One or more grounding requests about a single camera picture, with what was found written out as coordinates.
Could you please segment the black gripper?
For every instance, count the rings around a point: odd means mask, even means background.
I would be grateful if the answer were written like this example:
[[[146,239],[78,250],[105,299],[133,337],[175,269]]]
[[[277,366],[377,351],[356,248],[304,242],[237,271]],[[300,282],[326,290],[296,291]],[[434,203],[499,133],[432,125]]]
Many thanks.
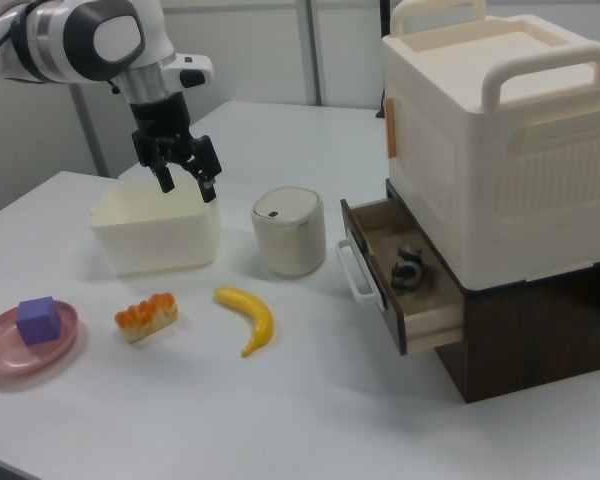
[[[191,117],[183,94],[173,94],[153,103],[131,104],[137,130],[132,140],[139,163],[149,167],[163,193],[169,193],[175,184],[166,163],[153,162],[156,147],[166,147],[175,158],[170,163],[182,165],[196,179],[205,203],[216,198],[216,177],[222,167],[209,136],[192,138]]]

